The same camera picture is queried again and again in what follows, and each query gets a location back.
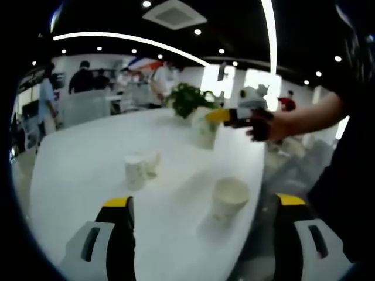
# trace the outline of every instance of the red shirt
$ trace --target red shirt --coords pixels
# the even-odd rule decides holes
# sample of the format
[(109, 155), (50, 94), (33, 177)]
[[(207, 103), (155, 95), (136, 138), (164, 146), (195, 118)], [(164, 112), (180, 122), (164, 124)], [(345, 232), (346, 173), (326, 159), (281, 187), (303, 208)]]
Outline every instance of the red shirt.
[(282, 111), (292, 111), (295, 110), (295, 102), (291, 98), (278, 98), (279, 102), (283, 105), (281, 107)]

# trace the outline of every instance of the air vent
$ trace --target air vent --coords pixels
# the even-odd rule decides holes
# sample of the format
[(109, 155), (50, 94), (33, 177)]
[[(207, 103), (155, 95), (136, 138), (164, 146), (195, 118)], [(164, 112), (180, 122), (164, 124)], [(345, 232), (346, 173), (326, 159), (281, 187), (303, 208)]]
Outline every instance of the air vent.
[(204, 16), (179, 0), (168, 0), (161, 3), (144, 14), (142, 18), (172, 30), (207, 22)]

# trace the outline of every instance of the green plant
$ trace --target green plant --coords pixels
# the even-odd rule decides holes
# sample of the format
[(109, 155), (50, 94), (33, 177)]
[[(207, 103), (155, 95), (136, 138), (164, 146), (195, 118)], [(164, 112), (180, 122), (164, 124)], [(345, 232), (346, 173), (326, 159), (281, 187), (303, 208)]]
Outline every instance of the green plant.
[[(207, 100), (207, 95), (211, 95), (213, 102)], [(208, 107), (219, 108), (220, 105), (211, 91), (201, 91), (200, 89), (188, 84), (180, 83), (167, 98), (167, 102), (173, 102), (173, 109), (176, 114), (186, 119), (196, 108)]]

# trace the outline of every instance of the person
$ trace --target person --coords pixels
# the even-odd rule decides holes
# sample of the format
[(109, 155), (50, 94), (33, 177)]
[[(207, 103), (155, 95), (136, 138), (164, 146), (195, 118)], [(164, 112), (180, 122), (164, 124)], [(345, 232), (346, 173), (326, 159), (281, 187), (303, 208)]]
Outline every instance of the person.
[(70, 80), (69, 83), (69, 94), (77, 92), (85, 92), (93, 89), (93, 74), (88, 69), (90, 63), (84, 60), (80, 64), (80, 69), (77, 71)]
[[(336, 7), (339, 15), (343, 9)], [(345, 25), (346, 59), (340, 68), (335, 91), (317, 104), (293, 111), (254, 111), (246, 132), (254, 141), (278, 141), (328, 128), (350, 116), (331, 163), (308, 193), (312, 210), (343, 241), (344, 254), (351, 262), (372, 256), (374, 249), (373, 171), (371, 131), (375, 92), (374, 42), (356, 21)]]
[(281, 103), (282, 111), (293, 111), (296, 108), (295, 102), (293, 100), (293, 91), (288, 91), (288, 96), (286, 98), (278, 98)]
[(132, 80), (132, 71), (125, 67), (120, 70), (117, 77), (115, 92), (121, 95), (122, 99), (119, 104), (113, 104), (115, 112), (131, 111), (135, 108), (134, 97), (132, 91), (129, 90), (128, 85)]
[(98, 76), (94, 79), (94, 88), (97, 90), (107, 88), (110, 79), (104, 75), (104, 69), (99, 69)]
[(162, 66), (156, 68), (151, 75), (148, 108), (161, 108), (165, 96), (171, 93), (176, 81), (176, 69), (172, 62), (165, 61)]
[(39, 87), (38, 101), (38, 127), (39, 127), (39, 143), (42, 139), (56, 130), (56, 111), (54, 109), (54, 94), (52, 87), (52, 71), (54, 64), (50, 63), (44, 74), (43, 80)]

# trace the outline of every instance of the black shirt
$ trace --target black shirt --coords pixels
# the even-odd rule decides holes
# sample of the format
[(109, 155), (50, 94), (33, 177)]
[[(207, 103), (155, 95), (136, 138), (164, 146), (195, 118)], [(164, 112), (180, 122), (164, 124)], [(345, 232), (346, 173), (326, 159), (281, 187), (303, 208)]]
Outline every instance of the black shirt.
[(350, 117), (345, 132), (309, 193), (318, 216), (341, 238), (352, 262), (372, 255), (375, 210), (374, 87), (343, 84), (335, 91)]
[(94, 88), (95, 89), (105, 89), (108, 86), (108, 83), (110, 80), (104, 76), (99, 74), (95, 79), (94, 79)]
[(92, 72), (85, 68), (81, 68), (70, 80), (69, 94), (71, 94), (72, 90), (74, 90), (74, 92), (85, 92), (92, 90), (93, 87), (94, 80)]

